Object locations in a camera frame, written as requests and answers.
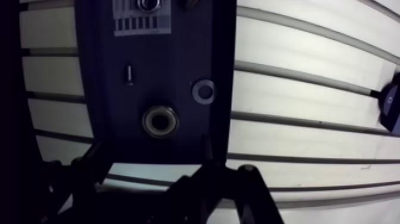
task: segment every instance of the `round knob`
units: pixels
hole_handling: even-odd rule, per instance
[[[161,0],[137,0],[137,6],[145,13],[152,13],[161,8]]]

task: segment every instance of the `washer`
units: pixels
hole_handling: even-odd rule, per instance
[[[209,87],[212,91],[211,96],[208,98],[203,98],[199,94],[200,89],[205,86]],[[214,82],[212,82],[211,80],[208,80],[208,79],[203,79],[203,80],[196,82],[192,88],[192,96],[193,96],[193,99],[196,102],[198,102],[199,104],[203,104],[203,105],[211,104],[212,102],[214,102],[214,100],[217,96],[217,90],[216,90]]]

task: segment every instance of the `grommet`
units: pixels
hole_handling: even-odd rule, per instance
[[[210,94],[203,96],[200,94],[202,88],[208,88]],[[203,79],[196,82],[192,88],[193,99],[199,104],[207,105],[214,102],[217,96],[217,90],[214,82],[208,79]]]
[[[168,138],[179,126],[179,119],[170,107],[151,107],[142,117],[144,130],[154,138]]]

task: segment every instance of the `label sticker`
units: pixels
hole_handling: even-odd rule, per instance
[[[160,9],[146,13],[137,0],[112,0],[114,36],[170,34],[171,0],[160,1]]]

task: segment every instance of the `round metal ring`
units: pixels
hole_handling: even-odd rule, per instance
[[[149,8],[149,0],[137,0],[137,7],[145,13],[153,13],[161,8],[161,0],[155,0],[155,5]]]
[[[209,87],[212,91],[211,96],[208,98],[203,98],[199,94],[200,89],[205,86]],[[204,80],[200,80],[200,81],[196,82],[192,88],[192,96],[193,96],[193,99],[195,99],[195,101],[198,102],[199,104],[207,105],[207,104],[214,102],[214,100],[217,96],[217,90],[215,88],[214,82],[212,82],[211,80],[208,80],[208,79],[204,79]]]
[[[167,125],[163,129],[154,126],[154,118],[163,117],[167,119]],[[158,105],[151,107],[142,117],[144,130],[154,138],[167,138],[178,128],[179,119],[170,107]]]

